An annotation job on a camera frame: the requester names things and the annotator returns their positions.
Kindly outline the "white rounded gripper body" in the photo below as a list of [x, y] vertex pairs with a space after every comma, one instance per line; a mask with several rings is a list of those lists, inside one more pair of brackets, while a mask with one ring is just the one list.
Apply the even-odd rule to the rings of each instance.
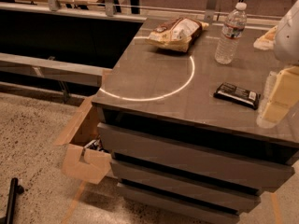
[[274, 53], [281, 62], [299, 64], [299, 0], [278, 23]]

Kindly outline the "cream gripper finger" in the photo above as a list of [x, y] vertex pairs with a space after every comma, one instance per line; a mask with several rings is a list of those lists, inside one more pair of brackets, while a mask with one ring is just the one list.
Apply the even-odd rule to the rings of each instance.
[[261, 117], [279, 123], [299, 102], [299, 66], [290, 66], [278, 73], [270, 72], [264, 87]]
[[257, 38], [253, 43], [253, 47], [261, 50], [273, 49], [277, 28], [277, 26], [274, 26], [264, 35]]

